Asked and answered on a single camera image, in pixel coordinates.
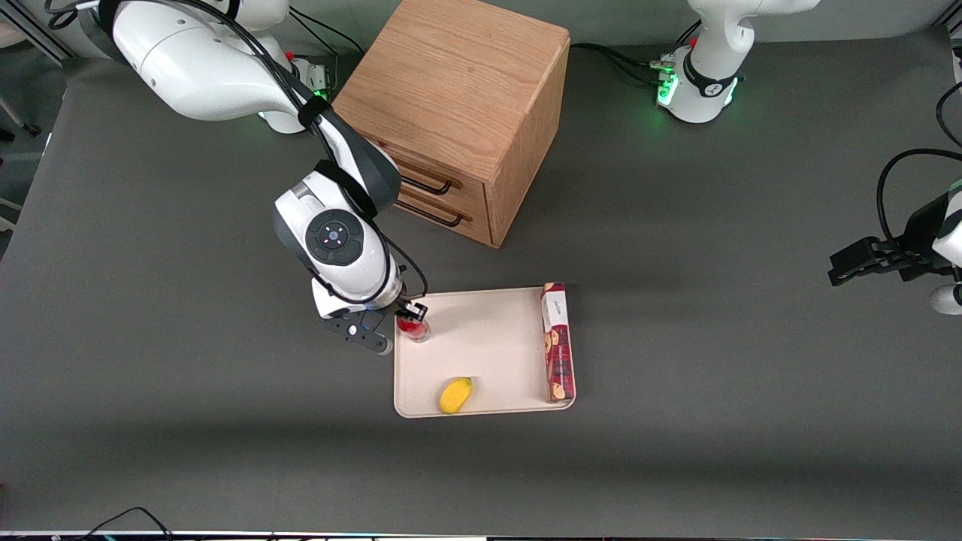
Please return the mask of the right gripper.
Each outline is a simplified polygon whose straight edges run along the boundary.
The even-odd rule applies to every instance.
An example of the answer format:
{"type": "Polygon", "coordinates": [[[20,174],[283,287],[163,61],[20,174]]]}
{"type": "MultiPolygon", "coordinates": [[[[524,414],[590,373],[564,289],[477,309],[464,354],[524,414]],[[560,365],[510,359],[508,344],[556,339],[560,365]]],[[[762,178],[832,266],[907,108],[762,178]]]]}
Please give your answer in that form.
{"type": "MultiPolygon", "coordinates": [[[[322,319],[332,319],[336,318],[334,313],[340,310],[346,310],[350,313],[384,310],[388,305],[392,304],[392,302],[399,299],[402,288],[404,288],[402,280],[388,280],[387,285],[380,294],[372,299],[372,301],[368,301],[367,304],[349,303],[339,298],[339,296],[348,299],[365,299],[371,297],[374,292],[378,291],[382,283],[382,280],[336,282],[333,288],[337,294],[333,295],[322,286],[319,280],[312,280],[312,295],[317,314],[319,314],[322,319]]],[[[399,328],[409,328],[411,326],[411,319],[424,319],[427,311],[428,308],[423,304],[415,301],[407,301],[404,305],[404,311],[395,313],[396,325],[398,325],[399,328]]]]}

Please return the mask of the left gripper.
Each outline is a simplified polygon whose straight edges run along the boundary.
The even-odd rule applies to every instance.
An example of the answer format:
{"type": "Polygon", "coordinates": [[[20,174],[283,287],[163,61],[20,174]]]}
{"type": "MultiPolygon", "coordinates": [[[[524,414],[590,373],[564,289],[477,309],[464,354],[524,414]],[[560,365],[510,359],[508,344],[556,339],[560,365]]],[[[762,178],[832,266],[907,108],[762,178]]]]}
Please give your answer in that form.
{"type": "Polygon", "coordinates": [[[904,282],[925,274],[948,275],[960,280],[961,267],[961,184],[954,183],[944,195],[914,212],[899,239],[903,250],[924,270],[905,267],[891,242],[879,237],[862,237],[829,257],[828,278],[832,287],[855,278],[899,271],[904,282]]]}

